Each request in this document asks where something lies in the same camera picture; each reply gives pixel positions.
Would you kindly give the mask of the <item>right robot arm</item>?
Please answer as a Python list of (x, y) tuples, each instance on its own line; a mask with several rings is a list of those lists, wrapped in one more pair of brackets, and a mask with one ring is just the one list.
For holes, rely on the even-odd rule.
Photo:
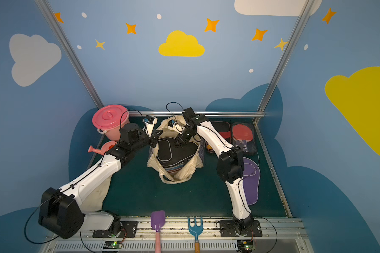
[(244, 159), (240, 147), (227, 142), (213, 127), (211, 121), (203, 114), (196, 114), (192, 108), (182, 111), (185, 126), (175, 138), (178, 145), (190, 142), (199, 135), (213, 149), (218, 157), (217, 174), (225, 182), (232, 203), (232, 215), (239, 233), (249, 229), (254, 224), (253, 214), (247, 205), (243, 187)]

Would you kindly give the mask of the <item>purple paddle case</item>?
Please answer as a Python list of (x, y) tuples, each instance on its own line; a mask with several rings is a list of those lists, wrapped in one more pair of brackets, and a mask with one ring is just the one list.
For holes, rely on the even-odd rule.
[(243, 158), (244, 161), (244, 180), (243, 187), (249, 206), (257, 203), (259, 198), (260, 169), (259, 166), (249, 158)]

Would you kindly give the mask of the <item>aluminium back rail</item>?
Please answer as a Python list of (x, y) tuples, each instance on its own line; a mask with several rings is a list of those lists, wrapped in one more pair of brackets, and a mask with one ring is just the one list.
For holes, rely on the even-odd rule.
[[(181, 111), (137, 111), (130, 110), (129, 114), (131, 117), (144, 117), (144, 116), (153, 116), (156, 118), (159, 117), (172, 117), (173, 115), (181, 115)], [(200, 115), (204, 114), (210, 118), (263, 118), (265, 116), (264, 112), (236, 112), (236, 111), (195, 111), (195, 114)]]

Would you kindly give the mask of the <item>purple toy shovel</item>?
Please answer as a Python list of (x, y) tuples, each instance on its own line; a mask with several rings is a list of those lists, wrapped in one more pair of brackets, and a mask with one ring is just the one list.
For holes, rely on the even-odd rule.
[(160, 230), (165, 224), (165, 211), (154, 211), (151, 214), (151, 228), (155, 231), (155, 253), (161, 253)]

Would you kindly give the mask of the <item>pink bucket with lid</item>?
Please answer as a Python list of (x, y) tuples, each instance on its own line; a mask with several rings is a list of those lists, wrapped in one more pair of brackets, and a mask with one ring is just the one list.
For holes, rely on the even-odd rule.
[(118, 142), (119, 129), (129, 123), (129, 111), (122, 105), (108, 105), (94, 114), (92, 123), (99, 134), (105, 135), (110, 141)]

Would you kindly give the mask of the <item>black white-piped paddle case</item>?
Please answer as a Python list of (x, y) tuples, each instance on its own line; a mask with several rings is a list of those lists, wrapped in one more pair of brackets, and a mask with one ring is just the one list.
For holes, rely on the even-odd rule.
[(197, 149), (198, 144), (194, 142), (189, 142), (180, 147), (174, 138), (160, 138), (156, 158), (166, 170), (173, 169), (188, 163), (195, 156)]

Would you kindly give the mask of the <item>cream work glove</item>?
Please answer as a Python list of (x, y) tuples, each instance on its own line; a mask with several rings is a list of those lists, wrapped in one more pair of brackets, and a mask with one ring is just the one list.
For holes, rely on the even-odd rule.
[(103, 201), (108, 194), (112, 176), (109, 176), (87, 196), (80, 206), (81, 211), (102, 211)]

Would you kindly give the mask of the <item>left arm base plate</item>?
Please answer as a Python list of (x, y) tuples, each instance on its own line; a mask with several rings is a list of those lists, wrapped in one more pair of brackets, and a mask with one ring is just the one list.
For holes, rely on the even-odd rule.
[(138, 227), (137, 221), (120, 220), (114, 222), (107, 230), (95, 230), (93, 238), (134, 238)]

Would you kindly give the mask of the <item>right circuit board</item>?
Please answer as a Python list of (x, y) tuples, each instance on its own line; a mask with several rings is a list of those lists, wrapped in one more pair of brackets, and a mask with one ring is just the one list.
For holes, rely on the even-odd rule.
[(238, 240), (236, 246), (237, 253), (252, 253), (256, 249), (256, 246), (250, 240)]

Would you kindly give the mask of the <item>black red paddle case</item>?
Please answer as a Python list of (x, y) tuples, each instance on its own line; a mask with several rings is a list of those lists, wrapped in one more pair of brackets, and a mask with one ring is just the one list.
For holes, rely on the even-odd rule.
[(211, 121), (211, 126), (208, 126), (208, 128), (214, 128), (227, 143), (232, 144), (231, 125), (228, 122)]

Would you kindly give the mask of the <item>left circuit board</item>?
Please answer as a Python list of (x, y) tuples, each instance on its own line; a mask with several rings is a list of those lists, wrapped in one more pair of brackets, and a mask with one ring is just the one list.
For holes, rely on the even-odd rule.
[(122, 249), (123, 241), (106, 241), (103, 245), (103, 250)]

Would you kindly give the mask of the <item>clear-packaged red paddle set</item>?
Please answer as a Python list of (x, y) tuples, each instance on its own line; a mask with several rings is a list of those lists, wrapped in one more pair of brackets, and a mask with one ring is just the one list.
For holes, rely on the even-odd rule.
[(257, 153), (253, 126), (250, 123), (232, 123), (232, 145), (240, 147), (246, 156), (253, 156)]

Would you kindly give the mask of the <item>pink watering can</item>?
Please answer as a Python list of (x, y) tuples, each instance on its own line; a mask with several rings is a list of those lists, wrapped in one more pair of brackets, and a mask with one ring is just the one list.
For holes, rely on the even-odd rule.
[(111, 148), (113, 148), (117, 142), (115, 141), (108, 141), (105, 144), (102, 145), (100, 149), (95, 149), (93, 146), (90, 146), (88, 149), (88, 153), (97, 153), (99, 155), (104, 156), (106, 152), (108, 152)]

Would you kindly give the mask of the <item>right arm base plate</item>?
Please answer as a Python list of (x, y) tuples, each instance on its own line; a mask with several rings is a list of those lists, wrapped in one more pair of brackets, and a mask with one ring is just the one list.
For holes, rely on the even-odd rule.
[(251, 226), (243, 228), (236, 224), (234, 220), (220, 220), (216, 227), (221, 237), (262, 237), (262, 228), (259, 221), (254, 221)]

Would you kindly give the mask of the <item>cream canvas tote bag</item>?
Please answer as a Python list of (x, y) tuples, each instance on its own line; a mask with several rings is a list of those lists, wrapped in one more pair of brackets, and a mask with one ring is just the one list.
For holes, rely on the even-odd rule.
[(175, 141), (179, 135), (177, 128), (169, 127), (172, 120), (178, 120), (180, 126), (186, 125), (183, 116), (163, 120), (157, 128), (162, 134), (158, 138), (157, 146), (150, 148), (147, 161), (147, 167), (157, 171), (160, 180), (165, 184), (189, 181), (196, 169), (204, 166), (206, 141), (196, 135), (189, 143), (180, 146)]

